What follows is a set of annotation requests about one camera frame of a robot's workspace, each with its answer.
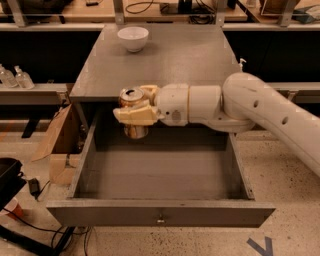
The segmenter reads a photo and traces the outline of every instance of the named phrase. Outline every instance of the black bag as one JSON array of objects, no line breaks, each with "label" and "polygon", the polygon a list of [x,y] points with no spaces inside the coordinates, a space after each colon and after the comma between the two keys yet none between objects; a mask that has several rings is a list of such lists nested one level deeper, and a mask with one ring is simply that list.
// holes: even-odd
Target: black bag
[{"label": "black bag", "polygon": [[[0,0],[0,2],[3,12],[11,15],[7,0]],[[72,0],[19,0],[22,13],[29,19],[43,19],[52,14],[61,14],[64,7],[71,2]]]}]

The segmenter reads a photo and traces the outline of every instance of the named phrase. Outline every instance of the tabletop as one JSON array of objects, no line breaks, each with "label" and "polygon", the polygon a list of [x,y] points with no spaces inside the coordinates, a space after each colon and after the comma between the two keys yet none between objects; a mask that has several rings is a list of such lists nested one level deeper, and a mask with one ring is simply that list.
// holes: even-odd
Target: tabletop
[{"label": "tabletop", "polygon": [[130,53],[118,41],[124,26],[106,24],[71,91],[73,102],[108,101],[121,89],[170,83],[222,85],[240,71],[221,27],[140,24],[149,30],[143,50]]}]

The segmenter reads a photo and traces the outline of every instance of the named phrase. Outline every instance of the open drawer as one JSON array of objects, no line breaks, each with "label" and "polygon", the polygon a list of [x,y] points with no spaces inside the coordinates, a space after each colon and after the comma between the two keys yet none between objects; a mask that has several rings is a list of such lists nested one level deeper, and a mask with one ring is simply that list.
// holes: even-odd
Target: open drawer
[{"label": "open drawer", "polygon": [[157,124],[132,140],[112,108],[96,112],[69,198],[47,204],[61,224],[259,227],[275,210],[254,201],[234,134]]}]

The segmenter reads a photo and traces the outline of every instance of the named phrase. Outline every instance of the floor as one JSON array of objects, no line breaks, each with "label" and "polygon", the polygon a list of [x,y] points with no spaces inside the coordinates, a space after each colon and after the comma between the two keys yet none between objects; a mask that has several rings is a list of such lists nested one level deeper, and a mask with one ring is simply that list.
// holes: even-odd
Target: floor
[{"label": "floor", "polygon": [[[31,138],[21,139],[25,125],[26,121],[0,122],[0,157],[20,160],[27,178],[36,177],[43,187],[49,180],[49,157],[36,162],[30,159],[48,122],[41,121]],[[61,255],[320,255],[320,178],[267,131],[246,132],[237,140],[256,201],[271,202],[276,207],[261,227],[93,227],[87,236],[74,235]],[[24,212],[22,218],[34,226],[57,230],[60,224],[46,209],[46,201],[64,197],[67,192],[68,186],[50,184],[36,201],[25,186],[16,196]],[[7,216],[0,217],[0,224],[46,245],[51,244],[54,235]],[[0,240],[0,255],[33,254]]]}]

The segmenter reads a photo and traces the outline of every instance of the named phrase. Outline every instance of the glass bottle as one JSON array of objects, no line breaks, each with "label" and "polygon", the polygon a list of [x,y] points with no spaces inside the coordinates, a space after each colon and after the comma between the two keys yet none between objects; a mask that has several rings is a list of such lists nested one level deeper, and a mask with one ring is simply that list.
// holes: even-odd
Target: glass bottle
[{"label": "glass bottle", "polygon": [[23,72],[19,66],[15,66],[14,68],[17,72],[16,80],[19,86],[23,89],[32,89],[34,87],[34,83],[32,82],[29,74],[27,72]]}]

